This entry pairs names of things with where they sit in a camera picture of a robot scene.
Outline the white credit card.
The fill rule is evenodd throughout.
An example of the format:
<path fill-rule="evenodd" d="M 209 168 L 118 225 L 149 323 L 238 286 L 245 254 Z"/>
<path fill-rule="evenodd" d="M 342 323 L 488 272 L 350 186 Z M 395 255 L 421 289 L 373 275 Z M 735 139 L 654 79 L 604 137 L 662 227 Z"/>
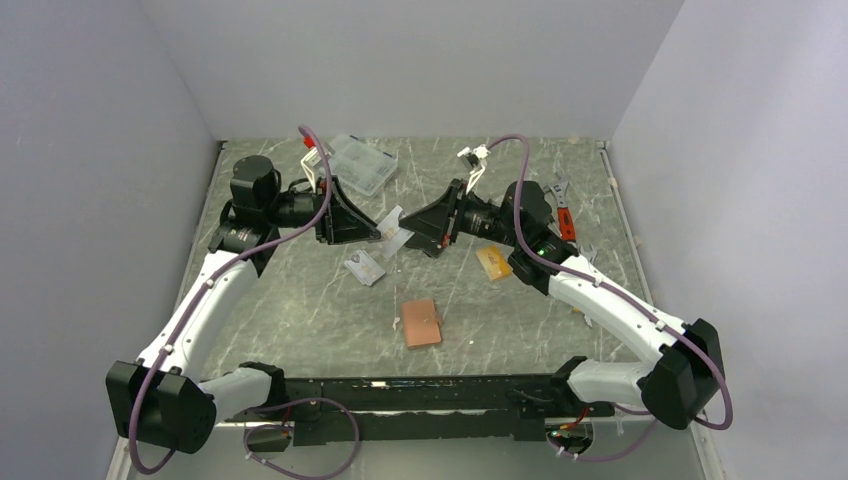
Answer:
<path fill-rule="evenodd" d="M 396 205 L 377 225 L 381 233 L 379 253 L 385 259 L 394 256 L 403 246 L 404 235 L 399 225 L 402 214 L 402 207 Z"/>

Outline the white silver card stack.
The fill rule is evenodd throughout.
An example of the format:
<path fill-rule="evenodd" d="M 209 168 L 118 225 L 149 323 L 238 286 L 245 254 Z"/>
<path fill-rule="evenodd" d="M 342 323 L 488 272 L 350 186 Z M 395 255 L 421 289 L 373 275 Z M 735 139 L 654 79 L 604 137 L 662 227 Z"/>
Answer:
<path fill-rule="evenodd" d="M 343 266 L 367 287 L 372 287 L 386 275 L 386 271 L 364 250 L 356 250 L 343 261 Z"/>

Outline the brown leather card holder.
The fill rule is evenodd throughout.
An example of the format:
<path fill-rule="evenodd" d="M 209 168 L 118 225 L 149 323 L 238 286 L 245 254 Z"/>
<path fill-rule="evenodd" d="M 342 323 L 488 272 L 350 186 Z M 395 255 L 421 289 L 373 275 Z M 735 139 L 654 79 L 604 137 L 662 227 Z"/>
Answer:
<path fill-rule="evenodd" d="M 403 303 L 401 322 L 405 344 L 409 349 L 433 346 L 442 342 L 442 316 L 432 298 Z"/>

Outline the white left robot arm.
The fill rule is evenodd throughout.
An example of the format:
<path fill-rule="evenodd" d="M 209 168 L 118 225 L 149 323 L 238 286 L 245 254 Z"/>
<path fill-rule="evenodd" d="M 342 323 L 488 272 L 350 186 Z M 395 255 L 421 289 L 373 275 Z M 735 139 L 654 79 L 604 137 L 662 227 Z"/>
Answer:
<path fill-rule="evenodd" d="M 117 432 L 135 462 L 140 444 L 193 454 L 224 420 L 244 411 L 272 420 L 285 411 L 279 367 L 248 361 L 218 378 L 197 378 L 225 321 L 283 242 L 281 230 L 296 236 L 313 229 L 326 245 L 381 237 L 335 176 L 301 190 L 296 182 L 285 185 L 270 159 L 252 155 L 236 162 L 230 193 L 200 273 L 171 319 L 134 361 L 117 361 L 107 373 Z"/>

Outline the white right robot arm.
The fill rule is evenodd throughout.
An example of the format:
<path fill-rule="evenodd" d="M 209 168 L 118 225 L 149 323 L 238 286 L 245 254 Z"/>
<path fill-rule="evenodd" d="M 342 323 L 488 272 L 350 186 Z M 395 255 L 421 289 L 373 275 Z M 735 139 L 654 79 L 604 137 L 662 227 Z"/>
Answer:
<path fill-rule="evenodd" d="M 459 234 L 511 247 L 507 263 L 522 283 L 580 309 L 635 355 L 630 363 L 568 360 L 550 391 L 560 413 L 607 403 L 640 408 L 678 430 L 693 422 L 728 428 L 733 407 L 716 328 L 703 319 L 686 323 L 624 289 L 551 222 L 551 205 L 536 182 L 510 184 L 496 204 L 454 179 L 441 197 L 403 215 L 399 225 L 413 234 L 408 247 L 432 258 Z"/>

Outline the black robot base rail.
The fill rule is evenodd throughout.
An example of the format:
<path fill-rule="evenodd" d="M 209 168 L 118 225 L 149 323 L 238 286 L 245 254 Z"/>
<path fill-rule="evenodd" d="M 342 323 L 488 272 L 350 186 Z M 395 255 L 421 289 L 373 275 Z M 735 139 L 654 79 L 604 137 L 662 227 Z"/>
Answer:
<path fill-rule="evenodd" d="M 543 441 L 572 421 L 613 415 L 586 404 L 552 374 L 376 378 L 292 378 L 294 406 L 243 412 L 236 422 L 285 421 L 297 446 L 330 442 L 506 437 Z"/>

